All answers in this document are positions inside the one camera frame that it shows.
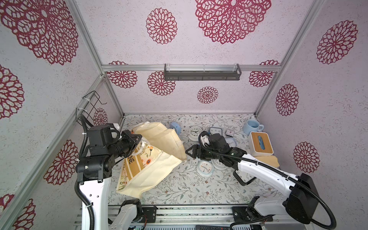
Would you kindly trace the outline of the silver round alarm clock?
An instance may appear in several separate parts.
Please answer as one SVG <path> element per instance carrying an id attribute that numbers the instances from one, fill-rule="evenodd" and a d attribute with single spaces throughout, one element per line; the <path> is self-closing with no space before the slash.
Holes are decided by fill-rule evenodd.
<path id="1" fill-rule="evenodd" d="M 228 168 L 228 166 L 221 163 L 219 159 L 212 159 L 211 163 L 213 164 L 214 168 L 219 171 L 224 171 Z"/>

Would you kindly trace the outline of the black square alarm clock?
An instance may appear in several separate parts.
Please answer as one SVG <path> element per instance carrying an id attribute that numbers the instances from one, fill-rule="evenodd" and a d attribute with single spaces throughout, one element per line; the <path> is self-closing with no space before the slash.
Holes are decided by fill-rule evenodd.
<path id="1" fill-rule="evenodd" d="M 235 170 L 233 172 L 233 176 L 236 178 L 236 180 L 242 186 L 247 186 L 256 179 L 255 176 L 253 176 L 249 173 L 246 173 L 246 172 L 239 171 L 239 170 Z"/>

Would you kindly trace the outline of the dark blue square alarm clock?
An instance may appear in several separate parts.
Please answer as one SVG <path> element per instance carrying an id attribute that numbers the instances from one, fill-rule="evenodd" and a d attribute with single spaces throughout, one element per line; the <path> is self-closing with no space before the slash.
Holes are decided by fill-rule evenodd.
<path id="1" fill-rule="evenodd" d="M 211 135 L 214 135 L 214 134 L 219 134 L 219 135 L 223 135 L 223 130 L 222 130 L 222 128 L 221 127 L 210 127 L 210 129 L 209 129 L 209 133 L 211 134 Z"/>

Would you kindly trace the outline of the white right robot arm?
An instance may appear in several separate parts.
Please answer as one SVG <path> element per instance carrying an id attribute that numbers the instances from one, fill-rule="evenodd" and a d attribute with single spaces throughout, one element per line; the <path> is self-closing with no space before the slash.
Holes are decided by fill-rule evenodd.
<path id="1" fill-rule="evenodd" d="M 261 200 L 259 196 L 253 198 L 247 210 L 251 213 L 251 220 L 261 221 L 285 213 L 303 224 L 316 223 L 313 215 L 323 201 L 309 175 L 281 171 L 259 161 L 243 149 L 230 147 L 220 134 L 211 135 L 206 131 L 199 135 L 198 144 L 188 148 L 186 154 L 207 162 L 218 160 L 225 167 L 233 168 L 237 180 L 244 186 L 249 183 L 240 178 L 240 173 L 249 174 L 281 193 L 281 197 L 273 201 Z"/>

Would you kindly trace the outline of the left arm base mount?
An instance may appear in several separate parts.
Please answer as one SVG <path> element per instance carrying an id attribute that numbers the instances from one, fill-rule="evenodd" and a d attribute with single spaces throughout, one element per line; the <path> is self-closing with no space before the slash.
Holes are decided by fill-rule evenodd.
<path id="1" fill-rule="evenodd" d="M 157 217 L 156 206 L 137 206 L 137 216 L 133 219 L 132 223 L 155 223 Z"/>

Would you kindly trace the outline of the white round alarm clock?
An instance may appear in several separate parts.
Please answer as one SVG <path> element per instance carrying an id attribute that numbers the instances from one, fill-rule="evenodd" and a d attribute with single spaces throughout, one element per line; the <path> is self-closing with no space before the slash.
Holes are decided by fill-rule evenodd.
<path id="1" fill-rule="evenodd" d="M 190 129 L 189 129 L 189 135 L 188 135 L 188 138 L 190 141 L 193 141 L 193 142 L 198 142 L 198 139 L 199 139 L 199 135 L 203 132 L 203 129 L 201 127 L 198 127 L 198 126 L 192 126 Z"/>

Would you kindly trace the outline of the periwinkle blue alarm clock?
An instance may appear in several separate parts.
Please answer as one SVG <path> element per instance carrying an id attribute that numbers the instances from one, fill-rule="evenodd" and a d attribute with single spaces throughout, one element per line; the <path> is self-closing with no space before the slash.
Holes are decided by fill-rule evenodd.
<path id="1" fill-rule="evenodd" d="M 180 135 L 182 132 L 181 126 L 177 122 L 171 122 L 169 127 L 174 129 L 177 135 Z"/>

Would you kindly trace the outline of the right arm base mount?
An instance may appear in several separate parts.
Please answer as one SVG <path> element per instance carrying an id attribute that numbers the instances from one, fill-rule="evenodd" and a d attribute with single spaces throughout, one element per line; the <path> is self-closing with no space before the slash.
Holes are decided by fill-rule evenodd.
<path id="1" fill-rule="evenodd" d="M 273 215 L 262 216 L 253 207 L 233 206 L 232 214 L 235 222 L 262 222 L 273 221 Z"/>

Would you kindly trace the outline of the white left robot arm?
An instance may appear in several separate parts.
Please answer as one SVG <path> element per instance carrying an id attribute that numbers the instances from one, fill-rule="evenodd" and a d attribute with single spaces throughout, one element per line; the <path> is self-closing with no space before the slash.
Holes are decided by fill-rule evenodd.
<path id="1" fill-rule="evenodd" d="M 76 166 L 74 190 L 82 201 L 83 230 L 108 229 L 108 197 L 112 169 L 117 158 L 132 155 L 142 135 L 118 131 L 112 123 L 99 126 L 82 124 L 84 139 Z"/>

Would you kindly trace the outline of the light blue square alarm clock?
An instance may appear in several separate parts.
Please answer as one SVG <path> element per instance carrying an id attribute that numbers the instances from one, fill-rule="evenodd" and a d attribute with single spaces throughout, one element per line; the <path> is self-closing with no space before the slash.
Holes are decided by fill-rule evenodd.
<path id="1" fill-rule="evenodd" d="M 237 141 L 234 138 L 226 138 L 225 141 L 229 145 L 230 148 L 237 147 Z"/>

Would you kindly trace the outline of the white teal square alarm clock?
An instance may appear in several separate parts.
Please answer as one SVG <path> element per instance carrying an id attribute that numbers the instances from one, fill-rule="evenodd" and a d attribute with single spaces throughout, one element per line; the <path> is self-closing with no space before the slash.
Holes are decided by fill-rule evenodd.
<path id="1" fill-rule="evenodd" d="M 211 162 L 201 160 L 198 162 L 196 171 L 203 177 L 211 177 L 214 172 L 214 166 Z"/>

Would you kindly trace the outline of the small grey alarm clock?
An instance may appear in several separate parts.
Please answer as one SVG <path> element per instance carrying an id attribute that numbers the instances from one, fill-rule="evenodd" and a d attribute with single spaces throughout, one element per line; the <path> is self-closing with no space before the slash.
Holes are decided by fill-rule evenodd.
<path id="1" fill-rule="evenodd" d="M 235 131 L 232 129 L 227 129 L 225 135 L 228 137 L 233 137 L 235 135 Z"/>

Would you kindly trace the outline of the cream printed canvas bag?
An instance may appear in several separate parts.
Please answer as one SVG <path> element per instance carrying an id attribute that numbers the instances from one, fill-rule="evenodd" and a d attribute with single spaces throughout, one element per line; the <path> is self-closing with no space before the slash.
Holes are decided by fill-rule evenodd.
<path id="1" fill-rule="evenodd" d="M 160 122 L 140 123 L 131 133 L 142 135 L 142 139 L 123 161 L 116 192 L 140 198 L 185 162 L 186 153 L 175 130 Z"/>

